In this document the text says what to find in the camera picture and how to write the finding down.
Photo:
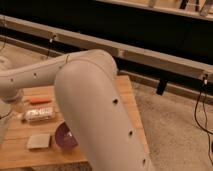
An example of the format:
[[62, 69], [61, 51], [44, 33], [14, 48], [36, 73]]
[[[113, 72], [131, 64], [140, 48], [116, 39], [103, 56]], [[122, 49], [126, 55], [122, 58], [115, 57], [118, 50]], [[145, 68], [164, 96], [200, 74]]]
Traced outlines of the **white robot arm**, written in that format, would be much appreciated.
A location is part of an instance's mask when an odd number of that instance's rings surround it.
[[15, 103], [22, 90], [54, 87], [67, 126], [94, 171], [155, 171], [116, 86], [117, 66], [101, 49], [0, 70], [0, 99]]

